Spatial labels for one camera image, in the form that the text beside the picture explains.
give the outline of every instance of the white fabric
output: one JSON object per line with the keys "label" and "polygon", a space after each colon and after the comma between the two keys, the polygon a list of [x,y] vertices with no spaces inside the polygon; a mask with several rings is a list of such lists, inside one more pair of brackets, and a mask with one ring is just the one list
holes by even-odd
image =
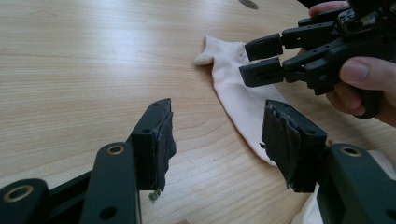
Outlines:
{"label": "white fabric", "polygon": [[[267,98],[285,103],[286,100],[274,85],[257,88],[245,86],[238,69],[250,63],[244,46],[243,42],[225,42],[207,35],[205,49],[195,58],[194,64],[213,63],[213,85],[225,111],[257,155],[275,165],[260,146],[264,103]],[[380,151],[369,152],[385,173],[396,180],[396,172],[385,156]],[[323,223],[316,200],[317,193],[318,186],[301,212],[294,217],[292,224]]]}

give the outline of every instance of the wood grain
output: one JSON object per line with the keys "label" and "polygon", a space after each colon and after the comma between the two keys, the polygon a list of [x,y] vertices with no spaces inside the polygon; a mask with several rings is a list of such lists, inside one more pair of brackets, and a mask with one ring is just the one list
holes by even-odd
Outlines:
{"label": "wood grain", "polygon": [[[297,1],[0,1],[0,188],[43,178],[50,188],[124,141],[147,106],[172,98],[177,154],[144,223],[290,223],[308,195],[286,189],[224,112],[211,67],[195,67],[205,35],[245,41],[295,27]],[[282,58],[294,55],[290,50]],[[394,129],[335,112],[303,83],[279,84],[332,140],[383,150]]]}

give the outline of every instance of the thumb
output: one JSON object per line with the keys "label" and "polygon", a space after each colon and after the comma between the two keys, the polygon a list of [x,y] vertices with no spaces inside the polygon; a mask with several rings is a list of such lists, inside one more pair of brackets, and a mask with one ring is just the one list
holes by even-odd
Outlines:
{"label": "thumb", "polygon": [[341,68],[340,78],[362,90],[396,93],[396,64],[377,58],[347,60]]}

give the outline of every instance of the folded cloth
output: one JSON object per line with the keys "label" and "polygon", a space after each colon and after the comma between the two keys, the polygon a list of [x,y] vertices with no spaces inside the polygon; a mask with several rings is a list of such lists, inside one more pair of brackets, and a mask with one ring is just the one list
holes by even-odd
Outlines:
{"label": "folded cloth", "polygon": [[275,165],[260,146],[263,112],[267,98],[286,102],[285,98],[274,85],[257,88],[245,86],[239,67],[251,62],[243,42],[225,42],[207,35],[205,49],[195,58],[194,64],[211,63],[213,85],[224,110],[256,154]]}

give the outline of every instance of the black handle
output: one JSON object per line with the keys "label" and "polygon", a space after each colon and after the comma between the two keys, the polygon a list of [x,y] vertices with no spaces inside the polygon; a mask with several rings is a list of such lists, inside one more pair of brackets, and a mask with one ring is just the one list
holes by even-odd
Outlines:
{"label": "black handle", "polygon": [[366,107],[363,115],[355,116],[359,119],[370,119],[375,117],[379,112],[379,103],[382,91],[367,91],[356,89],[361,95],[361,103]]}

